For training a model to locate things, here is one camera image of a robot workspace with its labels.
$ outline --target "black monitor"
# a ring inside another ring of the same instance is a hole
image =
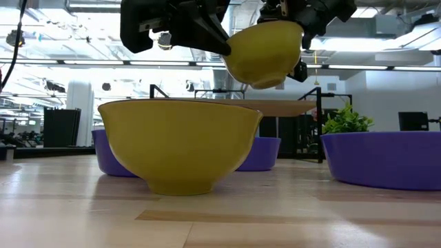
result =
[[[429,131],[427,112],[398,112],[401,131]]]

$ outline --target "wooden board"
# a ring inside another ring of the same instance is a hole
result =
[[[236,100],[236,99],[185,99],[188,101],[207,101],[248,107],[258,110],[264,116],[295,117],[316,107],[315,101],[278,101],[278,100]]]
[[[14,162],[0,163],[5,248],[441,244],[441,192],[344,184],[326,163],[278,160],[269,172],[233,172],[212,193],[176,197],[153,194],[139,178],[102,174],[96,156]]]

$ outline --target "green plant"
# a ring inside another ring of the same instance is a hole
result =
[[[373,120],[366,116],[360,116],[357,112],[352,112],[352,106],[346,103],[345,108],[338,110],[336,116],[331,118],[323,127],[323,134],[338,134],[345,132],[367,132],[373,126]]]

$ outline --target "purple bowl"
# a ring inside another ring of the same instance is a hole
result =
[[[110,149],[105,130],[92,131],[99,169],[110,176],[136,177],[124,168],[115,158]]]
[[[332,176],[346,183],[441,190],[441,132],[365,132],[322,136]]]
[[[275,164],[280,146],[279,138],[256,137],[247,159],[237,169],[240,172],[263,172]]]

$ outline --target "bowl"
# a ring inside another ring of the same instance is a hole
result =
[[[113,156],[105,130],[93,130],[92,137],[94,139],[98,166],[103,173],[110,176],[136,177],[132,172],[126,170]]]
[[[332,176],[387,189],[441,190],[441,132],[321,136]]]
[[[254,89],[279,85],[300,59],[303,29],[292,21],[270,21],[237,32],[227,40],[228,72]]]
[[[274,167],[277,160],[280,138],[256,137],[245,162],[239,172],[264,172]]]
[[[234,105],[145,99],[99,106],[116,159],[157,194],[210,192],[247,158],[262,114]]]

